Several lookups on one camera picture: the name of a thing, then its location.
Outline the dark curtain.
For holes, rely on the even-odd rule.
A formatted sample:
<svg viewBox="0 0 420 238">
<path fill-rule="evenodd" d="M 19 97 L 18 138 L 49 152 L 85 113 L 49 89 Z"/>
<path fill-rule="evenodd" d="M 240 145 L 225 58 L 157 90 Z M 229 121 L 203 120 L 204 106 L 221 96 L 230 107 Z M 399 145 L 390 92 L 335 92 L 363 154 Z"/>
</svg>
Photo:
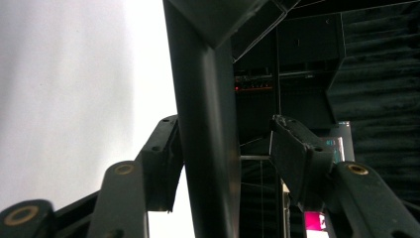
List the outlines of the dark curtain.
<svg viewBox="0 0 420 238">
<path fill-rule="evenodd" d="M 355 158 L 420 206 L 420 0 L 345 12 L 346 57 L 329 90 Z"/>
</svg>

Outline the equipment rack with red light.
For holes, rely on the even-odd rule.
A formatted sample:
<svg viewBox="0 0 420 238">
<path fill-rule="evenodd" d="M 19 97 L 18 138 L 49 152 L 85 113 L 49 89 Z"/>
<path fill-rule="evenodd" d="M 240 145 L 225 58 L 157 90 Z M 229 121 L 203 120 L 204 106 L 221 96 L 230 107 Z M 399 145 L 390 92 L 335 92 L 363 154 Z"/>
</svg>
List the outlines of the equipment rack with red light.
<svg viewBox="0 0 420 238">
<path fill-rule="evenodd" d="M 270 75 L 239 75 L 235 77 L 235 91 L 248 92 L 273 88 Z"/>
</svg>

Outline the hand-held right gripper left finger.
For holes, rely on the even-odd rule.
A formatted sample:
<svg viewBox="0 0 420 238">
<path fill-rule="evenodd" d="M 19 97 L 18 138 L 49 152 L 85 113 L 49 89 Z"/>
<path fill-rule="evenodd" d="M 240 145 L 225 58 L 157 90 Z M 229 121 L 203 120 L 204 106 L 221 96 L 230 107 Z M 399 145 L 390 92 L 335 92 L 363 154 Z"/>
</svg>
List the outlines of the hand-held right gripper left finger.
<svg viewBox="0 0 420 238">
<path fill-rule="evenodd" d="M 176 115 L 161 119 L 137 161 L 143 166 L 148 211 L 172 211 L 184 165 Z"/>
</svg>

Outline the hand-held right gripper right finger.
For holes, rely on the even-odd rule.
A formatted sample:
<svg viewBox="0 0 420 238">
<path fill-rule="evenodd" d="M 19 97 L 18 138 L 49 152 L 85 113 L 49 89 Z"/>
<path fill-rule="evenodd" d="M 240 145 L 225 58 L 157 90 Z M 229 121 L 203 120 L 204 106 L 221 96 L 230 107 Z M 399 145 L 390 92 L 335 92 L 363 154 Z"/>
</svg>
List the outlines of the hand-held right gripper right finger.
<svg viewBox="0 0 420 238">
<path fill-rule="evenodd" d="M 334 153 L 296 119 L 273 115 L 270 156 L 294 204 L 323 204 L 323 185 Z"/>
</svg>

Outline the pink label object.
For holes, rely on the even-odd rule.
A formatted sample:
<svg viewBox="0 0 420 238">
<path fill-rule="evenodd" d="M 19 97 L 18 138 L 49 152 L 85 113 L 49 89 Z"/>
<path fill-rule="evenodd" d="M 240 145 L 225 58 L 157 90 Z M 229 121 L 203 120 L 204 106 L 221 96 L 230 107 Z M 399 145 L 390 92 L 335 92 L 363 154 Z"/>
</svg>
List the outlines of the pink label object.
<svg viewBox="0 0 420 238">
<path fill-rule="evenodd" d="M 326 231 L 325 216 L 320 212 L 304 213 L 304 223 L 307 238 L 329 238 Z"/>
</svg>

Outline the lit monitor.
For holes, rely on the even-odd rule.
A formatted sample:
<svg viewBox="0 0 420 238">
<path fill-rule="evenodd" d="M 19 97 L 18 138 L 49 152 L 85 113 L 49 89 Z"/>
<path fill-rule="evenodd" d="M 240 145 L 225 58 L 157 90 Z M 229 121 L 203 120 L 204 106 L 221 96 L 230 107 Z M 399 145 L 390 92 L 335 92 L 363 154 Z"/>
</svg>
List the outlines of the lit monitor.
<svg viewBox="0 0 420 238">
<path fill-rule="evenodd" d="M 335 163 L 355 160 L 352 128 L 349 121 L 339 122 L 324 140 L 333 149 Z"/>
</svg>

